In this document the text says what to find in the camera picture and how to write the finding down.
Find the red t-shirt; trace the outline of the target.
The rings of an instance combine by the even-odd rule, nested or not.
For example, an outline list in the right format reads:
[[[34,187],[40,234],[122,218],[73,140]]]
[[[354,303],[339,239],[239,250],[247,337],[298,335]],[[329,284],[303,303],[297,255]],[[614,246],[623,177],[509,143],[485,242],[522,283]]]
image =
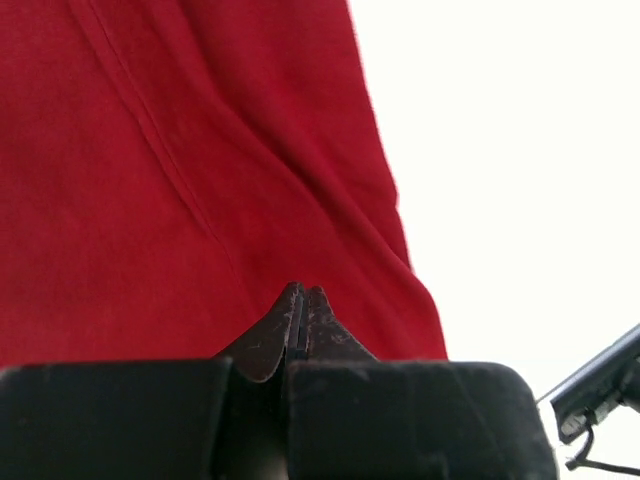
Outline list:
[[[443,359],[343,1],[1,5],[1,361],[209,357],[290,282]]]

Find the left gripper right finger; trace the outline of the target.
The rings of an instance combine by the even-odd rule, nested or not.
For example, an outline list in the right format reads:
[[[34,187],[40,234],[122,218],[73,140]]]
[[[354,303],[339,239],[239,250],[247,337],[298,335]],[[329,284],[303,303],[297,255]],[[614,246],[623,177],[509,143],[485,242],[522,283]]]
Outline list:
[[[308,357],[289,367],[293,479],[554,479],[532,392],[486,362],[350,360],[320,288],[308,294]]]

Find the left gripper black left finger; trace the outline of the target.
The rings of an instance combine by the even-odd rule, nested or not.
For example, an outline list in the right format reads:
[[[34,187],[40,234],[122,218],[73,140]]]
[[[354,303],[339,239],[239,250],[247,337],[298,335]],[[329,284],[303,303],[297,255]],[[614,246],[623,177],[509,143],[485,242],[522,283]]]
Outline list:
[[[5,479],[283,479],[286,362],[304,313],[290,284],[212,358],[1,372]]]

